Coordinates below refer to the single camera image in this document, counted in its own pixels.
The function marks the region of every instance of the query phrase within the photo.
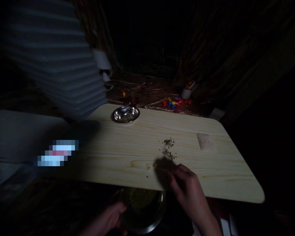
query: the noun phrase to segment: power cord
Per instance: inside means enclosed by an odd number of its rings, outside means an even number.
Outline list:
[[[128,82],[125,82],[125,81],[122,81],[122,80],[109,80],[109,81],[106,81],[104,84],[106,84],[107,82],[110,82],[110,81],[119,81],[119,82],[123,82],[123,83],[126,83],[126,84],[132,84],[132,85],[137,85],[137,86],[145,85],[145,83],[139,85],[139,84],[134,84],[134,83],[128,83]],[[106,91],[112,90],[114,88],[113,85],[108,85],[108,86],[111,86],[111,88],[106,90]]]

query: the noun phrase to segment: large metal bowl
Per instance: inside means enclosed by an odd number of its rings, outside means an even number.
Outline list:
[[[145,212],[138,212],[130,202],[132,188],[123,188],[119,200],[128,203],[127,210],[121,215],[121,221],[127,230],[136,234],[146,234],[155,229],[162,220],[166,209],[165,191],[159,191],[155,202]]]
[[[120,123],[129,123],[136,120],[140,115],[140,111],[136,107],[119,107],[112,113],[112,118]],[[131,116],[132,118],[129,120],[124,120],[126,116]]]

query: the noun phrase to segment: lampshade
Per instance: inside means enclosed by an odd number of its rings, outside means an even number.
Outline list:
[[[111,69],[111,64],[106,53],[99,49],[92,49],[94,60],[97,62],[98,69]]]

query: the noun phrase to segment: light wood tabletop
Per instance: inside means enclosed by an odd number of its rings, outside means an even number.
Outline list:
[[[118,105],[105,104],[89,116],[99,121],[94,139],[77,152],[79,161],[65,162],[62,177],[164,190],[153,167],[162,157],[164,140],[175,141],[170,152],[198,175],[207,197],[262,203],[264,192],[224,127],[216,120],[139,108],[132,123],[112,121]],[[208,134],[216,151],[200,148],[197,133]]]

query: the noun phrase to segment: dried herb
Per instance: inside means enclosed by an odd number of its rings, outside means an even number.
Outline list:
[[[164,142],[162,143],[164,143],[164,147],[162,148],[163,158],[170,161],[173,161],[175,158],[177,158],[169,151],[169,149],[174,146],[175,141],[172,141],[172,139],[170,138],[170,139],[165,139]]]
[[[122,118],[120,119],[121,122],[129,122],[131,120],[133,120],[137,115],[136,114],[132,114],[132,113],[128,113],[126,115],[123,115]]]
[[[133,188],[130,192],[130,202],[132,207],[141,211],[146,209],[157,196],[157,191]]]

